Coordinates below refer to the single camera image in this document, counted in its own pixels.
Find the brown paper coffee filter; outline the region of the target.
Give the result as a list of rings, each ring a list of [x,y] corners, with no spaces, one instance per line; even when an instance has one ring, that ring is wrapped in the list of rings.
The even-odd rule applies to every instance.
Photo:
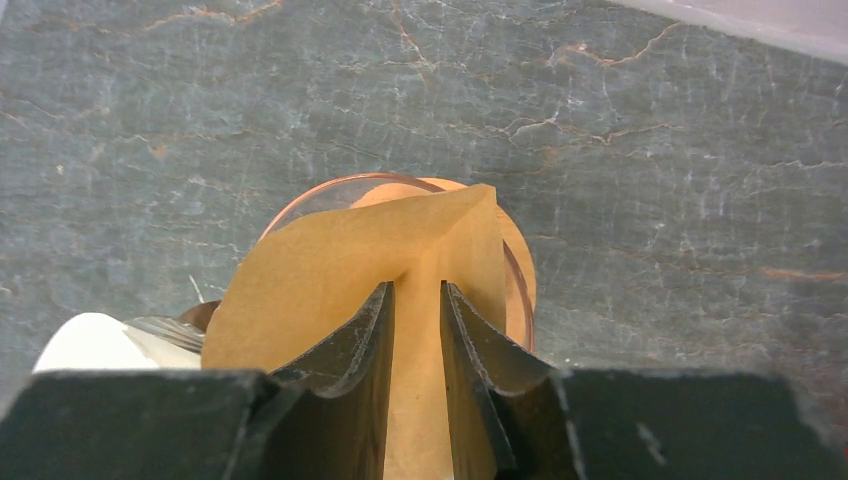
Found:
[[[395,286],[384,475],[448,479],[452,459],[440,335],[443,282],[498,329],[507,320],[496,192],[459,190],[325,211],[267,235],[238,267],[206,331],[204,368],[282,367]]]

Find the dark wooden ring holder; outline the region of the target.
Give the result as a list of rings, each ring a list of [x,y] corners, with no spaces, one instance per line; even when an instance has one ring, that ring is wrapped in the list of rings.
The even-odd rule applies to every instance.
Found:
[[[200,330],[202,333],[205,333],[219,304],[219,300],[198,304],[186,310],[184,313],[179,315],[177,319],[180,322],[191,325]]]

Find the clear glass dripper cone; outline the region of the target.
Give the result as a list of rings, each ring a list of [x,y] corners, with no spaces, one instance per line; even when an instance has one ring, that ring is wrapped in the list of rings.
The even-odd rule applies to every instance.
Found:
[[[205,333],[199,328],[172,317],[142,316],[126,320],[125,324],[196,354],[201,353],[205,340]]]

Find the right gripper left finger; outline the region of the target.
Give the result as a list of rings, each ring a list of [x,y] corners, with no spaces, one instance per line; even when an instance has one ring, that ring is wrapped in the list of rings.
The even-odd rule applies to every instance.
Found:
[[[5,479],[379,479],[395,289],[275,370],[35,375],[1,422]]]

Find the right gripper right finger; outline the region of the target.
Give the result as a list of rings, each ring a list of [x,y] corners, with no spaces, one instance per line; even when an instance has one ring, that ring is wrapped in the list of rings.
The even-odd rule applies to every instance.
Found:
[[[692,368],[558,369],[441,286],[458,479],[843,479],[817,404],[785,378]]]

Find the white paper coffee filter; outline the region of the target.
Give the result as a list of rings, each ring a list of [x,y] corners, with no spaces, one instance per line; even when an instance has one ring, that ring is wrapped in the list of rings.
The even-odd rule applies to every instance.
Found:
[[[66,321],[40,353],[35,373],[63,370],[194,370],[200,354],[99,312]]]

